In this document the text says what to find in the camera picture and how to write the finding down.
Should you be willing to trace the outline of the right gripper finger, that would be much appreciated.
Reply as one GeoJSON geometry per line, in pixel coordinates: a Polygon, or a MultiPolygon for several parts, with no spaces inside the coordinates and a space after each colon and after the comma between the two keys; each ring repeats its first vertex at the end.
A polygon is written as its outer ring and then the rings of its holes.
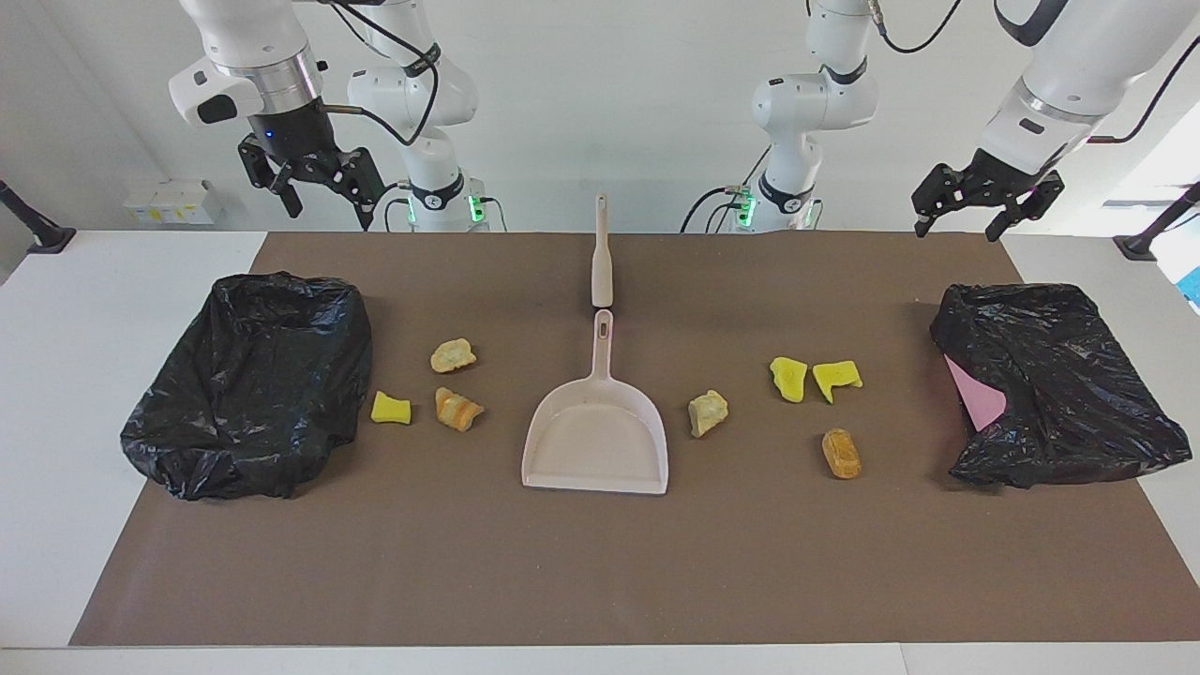
{"type": "Polygon", "coordinates": [[[350,203],[360,229],[370,231],[376,208],[388,191],[370,151],[366,148],[335,151],[326,174],[325,186],[350,203]]]}
{"type": "Polygon", "coordinates": [[[266,150],[254,135],[247,135],[240,142],[238,153],[253,187],[268,189],[278,197],[289,219],[299,219],[304,204],[292,185],[292,165],[286,161],[280,171],[275,171],[266,150]]]}

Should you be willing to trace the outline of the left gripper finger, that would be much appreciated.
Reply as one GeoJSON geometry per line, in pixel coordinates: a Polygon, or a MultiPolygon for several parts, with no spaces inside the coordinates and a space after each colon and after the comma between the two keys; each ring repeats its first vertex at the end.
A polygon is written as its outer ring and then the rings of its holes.
{"type": "Polygon", "coordinates": [[[998,241],[1006,231],[1020,225],[1025,219],[1037,221],[1037,219],[1044,217],[1046,210],[1058,199],[1058,195],[1064,187],[1066,184],[1058,172],[1048,172],[1046,177],[1038,181],[1036,187],[1028,189],[1024,197],[1016,198],[1007,195],[1002,204],[1003,208],[984,231],[986,240],[998,241]]]}
{"type": "Polygon", "coordinates": [[[948,165],[936,165],[914,189],[911,203],[916,213],[914,233],[918,238],[930,233],[936,219],[965,208],[964,177],[964,172],[953,171],[948,165]]]}

